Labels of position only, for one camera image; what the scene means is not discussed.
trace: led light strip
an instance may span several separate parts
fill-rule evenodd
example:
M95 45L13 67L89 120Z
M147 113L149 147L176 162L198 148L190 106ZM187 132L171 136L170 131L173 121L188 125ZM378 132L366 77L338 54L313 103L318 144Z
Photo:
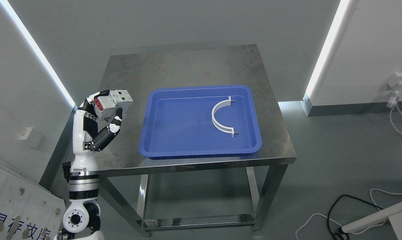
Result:
M325 63L330 57L331 47L335 43L338 30L343 21L343 17L347 10L347 7L349 6L349 2L350 0L341 0L338 5L337 11L335 12L335 16L333 19L333 23L331 23L331 27L330 30L328 31L327 38L325 39L324 46L322 46L322 50L321 53L319 54L318 61L316 62L315 68L312 72L312 76L310 77L309 80L309 84L307 85L306 88L306 94L308 97L311 97L312 91L319 80L319 76L324 70Z
M35 42L34 38L29 33L28 29L26 29L26 27L22 23L22 20L20 20L20 18L18 17L18 15L16 14L16 12L14 11L14 9L12 8L12 6L10 5L10 3L7 0L0 0L0 3L3 6L3 8L5 9L5 11L9 14L10 18L13 20L16 27L20 30L20 32L22 33L22 35L24 36L26 41L29 43L32 50L38 56L38 58L44 65L45 69L48 71L50 76L53 78L56 86L62 92L63 96L66 98L69 105L73 108L75 106L75 102L73 101L72 97L66 90L63 83L60 81L59 77L57 76L53 67L48 62L47 58L44 56L44 53L42 53L41 49L38 47L37 43Z

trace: plastic tray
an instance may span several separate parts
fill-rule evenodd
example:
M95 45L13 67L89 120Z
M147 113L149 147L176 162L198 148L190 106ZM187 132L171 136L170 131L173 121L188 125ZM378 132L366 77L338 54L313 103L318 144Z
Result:
M219 131L211 111L229 96L235 102L219 109L216 120L239 132ZM157 89L149 95L139 142L143 156L160 158L238 155L262 145L251 90L245 85Z

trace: stainless steel table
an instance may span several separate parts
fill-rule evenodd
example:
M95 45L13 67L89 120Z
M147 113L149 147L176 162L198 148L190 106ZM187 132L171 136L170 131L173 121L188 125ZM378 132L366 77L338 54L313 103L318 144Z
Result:
M238 157L152 160L138 152L140 132L149 93L157 88L243 84L251 88L256 108L261 149ZM253 225L260 230L288 164L296 153L275 99L256 45L141 53L111 56L100 90L127 89L134 99L120 134L97 155L99 194L141 235L150 230ZM269 166L263 189L257 189L253 166ZM149 174L245 167L253 212L247 214L145 219ZM119 193L108 177L142 175L137 208Z

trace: white arc bracket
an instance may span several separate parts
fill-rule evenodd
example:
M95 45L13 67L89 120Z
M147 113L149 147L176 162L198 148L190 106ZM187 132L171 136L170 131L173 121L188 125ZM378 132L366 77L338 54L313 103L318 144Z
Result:
M216 104L216 106L213 107L213 110L211 111L211 120L213 120L213 124L214 126L219 129L222 132L225 133L230 133L232 135L232 137L235 136L235 134L237 134L238 132L235 132L234 129L232 127L226 127L221 125L216 118L214 117L214 114L216 114L217 110L219 110L222 107L225 106L230 106L231 102L234 102L235 100L232 100L231 97L229 97L228 100L224 100L219 102L218 104Z

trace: white panel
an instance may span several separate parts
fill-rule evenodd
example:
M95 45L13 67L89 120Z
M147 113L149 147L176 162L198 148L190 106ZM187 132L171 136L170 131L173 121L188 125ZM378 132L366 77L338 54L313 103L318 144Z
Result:
M52 239L65 210L62 199L0 169L0 239Z

